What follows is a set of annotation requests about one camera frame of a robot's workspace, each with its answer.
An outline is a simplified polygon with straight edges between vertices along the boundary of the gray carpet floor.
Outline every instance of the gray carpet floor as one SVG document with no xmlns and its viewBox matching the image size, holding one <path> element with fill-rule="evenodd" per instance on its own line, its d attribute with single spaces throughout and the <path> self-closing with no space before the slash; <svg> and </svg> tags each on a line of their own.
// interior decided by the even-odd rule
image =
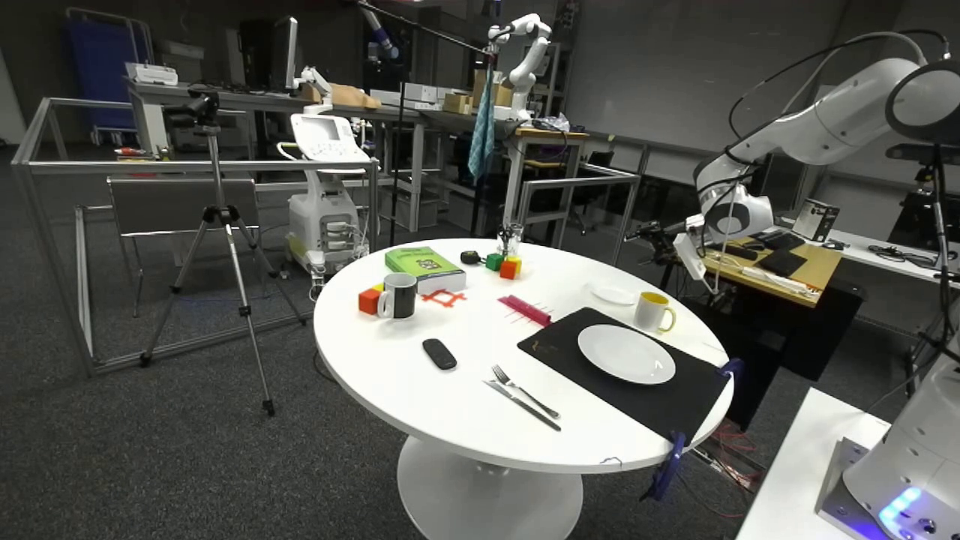
<svg viewBox="0 0 960 540">
<path fill-rule="evenodd" d="M 267 380 L 280 403 L 260 413 L 249 342 L 180 354 L 151 370 L 91 375 L 41 259 L 23 194 L 0 155 L 0 537 L 421 537 L 396 496 L 402 436 L 365 413 L 314 362 L 309 328 L 260 334 Z M 103 200 L 103 180 L 41 182 L 41 212 L 59 259 L 73 259 L 73 206 Z M 464 215 L 444 215 L 421 238 L 464 233 Z M 110 222 L 91 225 L 97 338 L 103 354 L 129 351 L 153 330 L 153 311 L 173 277 L 153 252 L 145 306 L 131 309 Z M 611 228 L 571 230 L 563 250 L 605 259 Z M 647 247 L 624 247 L 619 260 L 660 280 Z M 260 321 L 288 306 L 258 280 Z M 280 283 L 309 311 L 307 277 Z M 240 328 L 228 263 L 204 259 L 162 338 Z M 870 406 L 901 375 L 903 336 L 854 324 L 819 387 Z M 810 380 L 781 373 L 746 429 L 761 469 L 773 459 Z M 647 472 L 586 478 L 577 540 L 719 540 L 735 537 L 751 491 L 688 459 L 666 501 L 640 501 Z"/>
</svg>

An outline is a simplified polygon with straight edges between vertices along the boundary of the tripod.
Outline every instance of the tripod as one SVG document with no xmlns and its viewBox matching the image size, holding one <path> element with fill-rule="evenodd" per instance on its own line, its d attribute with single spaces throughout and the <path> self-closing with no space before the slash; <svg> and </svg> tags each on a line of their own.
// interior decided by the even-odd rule
<svg viewBox="0 0 960 540">
<path fill-rule="evenodd" d="M 272 392 L 270 392 L 270 383 L 267 383 L 267 373 L 264 373 L 264 360 L 260 360 L 260 344 L 258 344 L 258 334 L 254 334 L 254 324 L 251 324 L 251 306 L 249 306 L 249 297 L 246 297 L 242 270 L 240 270 L 240 255 L 238 255 L 238 233 L 240 233 L 240 238 L 246 241 L 246 247 L 254 252 L 254 260 L 258 260 L 258 268 L 267 272 L 270 287 L 272 287 L 275 294 L 282 294 L 282 301 L 286 301 L 286 302 L 290 306 L 290 311 L 297 315 L 300 328 L 307 328 L 307 318 L 297 311 L 294 301 L 290 301 L 282 287 L 272 286 L 272 280 L 280 277 L 280 270 L 267 260 L 264 250 L 251 241 L 251 233 L 249 233 L 240 211 L 225 200 L 223 170 L 220 170 L 220 139 L 216 139 L 216 135 L 220 135 L 220 127 L 213 127 L 213 120 L 216 120 L 216 106 L 220 106 L 216 94 L 204 94 L 204 97 L 188 109 L 188 112 L 196 112 L 196 116 L 197 116 L 197 132 L 208 139 L 208 151 L 211 151 L 211 162 L 213 162 L 213 194 L 216 194 L 216 206 L 208 206 L 208 211 L 201 212 L 201 225 L 197 225 L 197 230 L 196 230 L 196 238 L 192 238 L 192 242 L 188 242 L 188 252 L 187 252 L 187 259 L 182 259 L 182 268 L 180 268 L 180 272 L 177 272 L 177 280 L 173 280 L 173 286 L 171 286 L 171 301 L 168 301 L 168 306 L 162 309 L 158 324 L 156 324 L 156 330 L 153 330 L 153 336 L 151 336 L 151 344 L 147 344 L 145 354 L 140 354 L 140 367 L 151 367 L 151 362 L 153 362 L 153 349 L 156 349 L 156 342 L 158 342 L 158 334 L 162 334 L 164 321 L 171 318 L 171 309 L 173 309 L 180 292 L 182 292 L 182 283 L 187 283 L 187 277 L 188 277 L 188 268 L 192 268 L 192 259 L 196 259 L 197 247 L 204 242 L 204 238 L 208 238 L 211 228 L 223 228 L 223 230 L 225 230 L 225 241 L 228 241 L 228 252 L 230 252 L 234 280 L 238 280 L 240 318 L 246 321 L 246 336 L 249 336 L 251 357 L 254 357 L 254 367 L 258 367 L 260 391 L 264 391 L 264 410 L 267 410 L 267 418 L 272 418 L 272 413 L 275 413 L 275 403 L 272 403 Z"/>
</svg>

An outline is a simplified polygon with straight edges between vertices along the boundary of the black placemat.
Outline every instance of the black placemat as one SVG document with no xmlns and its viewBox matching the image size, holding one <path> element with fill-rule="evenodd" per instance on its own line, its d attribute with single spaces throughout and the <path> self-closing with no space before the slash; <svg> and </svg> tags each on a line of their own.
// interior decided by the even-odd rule
<svg viewBox="0 0 960 540">
<path fill-rule="evenodd" d="M 675 378 L 656 387 L 626 383 L 579 351 L 577 336 L 593 324 L 626 328 L 597 309 L 579 309 L 522 338 L 520 349 L 664 437 L 684 433 L 690 441 L 726 383 L 719 370 L 660 342 L 677 367 Z"/>
</svg>

